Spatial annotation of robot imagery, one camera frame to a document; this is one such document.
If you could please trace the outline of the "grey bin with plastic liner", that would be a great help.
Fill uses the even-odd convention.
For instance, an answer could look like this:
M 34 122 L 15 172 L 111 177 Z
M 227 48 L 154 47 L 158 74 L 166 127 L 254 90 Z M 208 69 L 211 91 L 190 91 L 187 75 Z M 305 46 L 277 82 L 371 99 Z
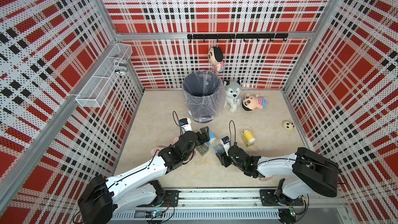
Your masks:
M 221 78 L 200 70 L 189 74 L 182 83 L 186 109 L 198 123 L 209 123 L 219 117 L 226 102 L 226 92 Z

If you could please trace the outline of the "blue sharpener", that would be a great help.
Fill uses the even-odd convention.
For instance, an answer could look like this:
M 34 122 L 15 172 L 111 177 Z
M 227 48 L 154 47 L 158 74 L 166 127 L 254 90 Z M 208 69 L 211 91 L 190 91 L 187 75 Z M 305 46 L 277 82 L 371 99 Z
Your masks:
M 217 140 L 216 136 L 209 131 L 209 141 L 206 143 L 208 147 L 210 147 Z

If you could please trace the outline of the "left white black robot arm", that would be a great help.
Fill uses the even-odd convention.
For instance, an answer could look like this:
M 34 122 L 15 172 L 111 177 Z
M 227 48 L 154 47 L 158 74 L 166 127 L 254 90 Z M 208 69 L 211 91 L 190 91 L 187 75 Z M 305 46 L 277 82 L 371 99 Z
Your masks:
M 130 207 L 158 206 L 165 190 L 158 181 L 187 163 L 196 147 L 210 140 L 209 128 L 187 130 L 178 141 L 155 154 L 148 162 L 120 175 L 91 179 L 79 197 L 79 215 L 83 224 L 106 224 Z

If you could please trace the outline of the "translucent grey sharpener tray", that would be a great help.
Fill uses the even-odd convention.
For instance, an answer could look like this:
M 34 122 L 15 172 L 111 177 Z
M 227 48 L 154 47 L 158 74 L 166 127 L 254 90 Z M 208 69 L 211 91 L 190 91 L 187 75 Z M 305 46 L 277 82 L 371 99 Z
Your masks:
M 206 144 L 204 144 L 204 145 L 197 146 L 195 148 L 195 150 L 201 156 L 205 156 L 209 151 L 209 147 Z

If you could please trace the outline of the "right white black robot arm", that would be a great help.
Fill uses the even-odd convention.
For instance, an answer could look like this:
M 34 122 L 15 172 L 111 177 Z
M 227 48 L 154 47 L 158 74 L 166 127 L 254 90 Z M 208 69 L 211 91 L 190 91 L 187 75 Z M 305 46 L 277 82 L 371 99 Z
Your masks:
M 233 165 L 251 178 L 270 179 L 275 175 L 283 178 L 275 190 L 262 195 L 264 206 L 301 206 L 303 196 L 315 192 L 321 196 L 337 196 L 339 166 L 305 147 L 282 157 L 250 156 L 236 145 L 218 145 L 216 156 L 224 167 Z

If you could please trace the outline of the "translucent blue sharpener tray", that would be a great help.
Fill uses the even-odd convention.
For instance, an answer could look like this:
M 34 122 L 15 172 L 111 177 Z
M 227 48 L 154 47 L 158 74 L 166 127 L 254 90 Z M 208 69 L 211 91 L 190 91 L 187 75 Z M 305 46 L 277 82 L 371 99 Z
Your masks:
M 215 150 L 215 153 L 216 153 L 216 154 L 223 154 L 223 153 L 225 153 L 225 149 L 224 149 L 223 145 L 221 145 L 221 144 L 216 145 L 216 146 L 214 147 L 214 150 Z

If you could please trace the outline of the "yellow pencil sharpener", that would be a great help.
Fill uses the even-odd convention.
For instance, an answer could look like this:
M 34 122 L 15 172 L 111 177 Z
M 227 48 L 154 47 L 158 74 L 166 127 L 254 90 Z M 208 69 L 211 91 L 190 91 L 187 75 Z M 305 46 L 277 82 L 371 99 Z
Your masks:
M 242 140 L 246 147 L 253 145 L 256 141 L 254 135 L 251 131 L 245 129 L 242 133 Z

